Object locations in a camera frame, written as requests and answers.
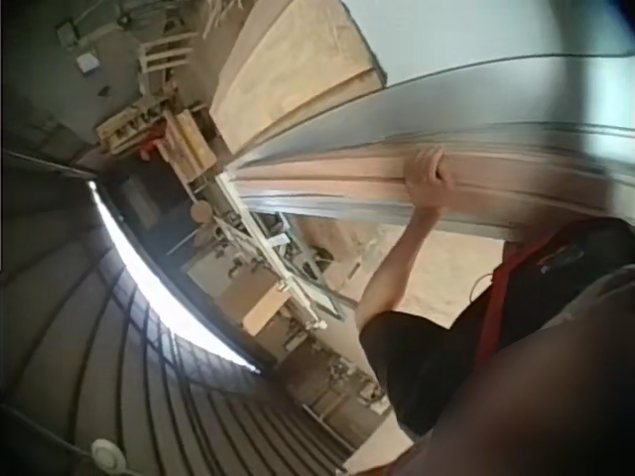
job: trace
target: wooden board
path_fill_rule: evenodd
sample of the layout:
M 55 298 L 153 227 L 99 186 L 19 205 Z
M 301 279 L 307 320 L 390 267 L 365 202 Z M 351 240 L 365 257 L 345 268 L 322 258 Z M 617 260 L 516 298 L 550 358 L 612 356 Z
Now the wooden board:
M 338 0 L 294 0 L 226 93 L 221 89 L 214 96 L 210 114 L 235 154 L 285 115 L 372 69 L 370 54 Z
M 166 118 L 166 138 L 159 148 L 181 182 L 190 183 L 216 164 L 216 156 L 202 137 L 189 111 L 178 116 L 171 111 Z
M 216 303 L 233 321 L 256 335 L 280 310 L 289 294 L 278 290 L 279 278 L 262 266 L 244 269 Z
M 352 203 L 409 204 L 404 161 L 423 144 L 380 144 L 285 159 L 279 164 L 237 171 L 236 189 L 251 201 L 260 197 L 292 204 L 335 198 Z M 635 222 L 635 170 L 611 171 L 564 153 L 468 145 L 446 148 L 455 187 L 429 190 L 431 206 L 492 223 L 566 222 L 612 214 Z
M 214 100 L 221 103 L 238 72 L 247 62 L 265 34 L 278 20 L 292 0 L 266 0 L 256 2 L 240 30 L 227 61 L 218 75 Z

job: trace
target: red object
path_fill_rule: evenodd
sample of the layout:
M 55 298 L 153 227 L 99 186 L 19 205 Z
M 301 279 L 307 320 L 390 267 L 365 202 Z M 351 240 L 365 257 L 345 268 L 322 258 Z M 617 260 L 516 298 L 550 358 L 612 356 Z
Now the red object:
M 494 270 L 492 274 L 492 291 L 489 296 L 487 310 L 485 311 L 485 318 L 483 319 L 483 328 L 480 331 L 478 348 L 476 349 L 474 362 L 476 367 L 482 365 L 498 350 L 509 275 L 531 255 L 547 245 L 553 237 L 554 233 L 551 233 L 540 240 L 536 240 L 534 243 L 511 255 L 509 259 L 505 260 Z
M 139 143 L 139 154 L 141 158 L 149 162 L 152 157 L 151 153 L 157 147 L 156 141 L 157 139 L 162 139 L 166 135 L 166 122 L 159 121 L 152 126 L 148 130 L 146 137 L 143 138 L 141 143 Z

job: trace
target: lumber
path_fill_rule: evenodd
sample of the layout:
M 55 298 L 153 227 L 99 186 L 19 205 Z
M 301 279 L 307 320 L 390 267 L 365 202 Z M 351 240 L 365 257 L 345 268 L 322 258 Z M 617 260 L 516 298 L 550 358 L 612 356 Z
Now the lumber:
M 241 67 L 233 66 L 233 79 L 224 74 L 210 108 L 233 154 L 287 114 L 374 69 L 338 0 L 294 0 L 264 35 L 253 35 L 260 41 Z
M 187 183 L 197 179 L 216 164 L 216 156 L 209 148 L 189 111 L 175 116 L 171 111 L 164 113 L 166 118 L 166 139 L 163 144 L 164 159 L 177 172 L 180 179 Z
M 259 211 L 393 222 L 390 211 L 381 210 L 410 208 L 404 162 L 427 146 L 384 143 L 304 154 L 238 169 L 233 184 Z M 529 229 L 609 214 L 635 223 L 631 166 L 607 170 L 576 155 L 520 146 L 450 145 L 445 154 L 455 184 L 450 191 L 430 190 L 429 202 L 463 222 Z

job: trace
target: red strap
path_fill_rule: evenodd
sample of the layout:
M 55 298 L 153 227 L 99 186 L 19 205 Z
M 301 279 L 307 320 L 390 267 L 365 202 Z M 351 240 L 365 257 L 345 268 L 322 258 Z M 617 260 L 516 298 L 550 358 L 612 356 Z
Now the red strap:
M 474 365 L 478 367 L 491 357 L 497 350 L 500 340 L 500 329 L 503 320 L 503 307 L 507 295 L 509 275 L 519 265 L 524 263 L 536 251 L 543 248 L 554 237 L 554 233 L 536 240 L 529 246 L 513 254 L 508 260 L 501 263 L 492 274 L 492 291 L 489 303 L 483 319 L 483 328 L 480 332 L 480 340 L 476 349 Z

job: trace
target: wooden block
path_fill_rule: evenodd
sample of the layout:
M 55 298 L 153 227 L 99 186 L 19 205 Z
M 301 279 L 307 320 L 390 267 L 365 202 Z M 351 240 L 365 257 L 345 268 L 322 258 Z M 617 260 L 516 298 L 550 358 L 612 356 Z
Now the wooden block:
M 257 335 L 289 298 L 278 290 L 278 277 L 262 266 L 245 267 L 220 296 L 217 304 L 227 316 Z
M 210 114 L 235 154 L 285 115 L 372 68 L 363 39 L 338 0 L 294 0 L 226 93 L 214 95 Z

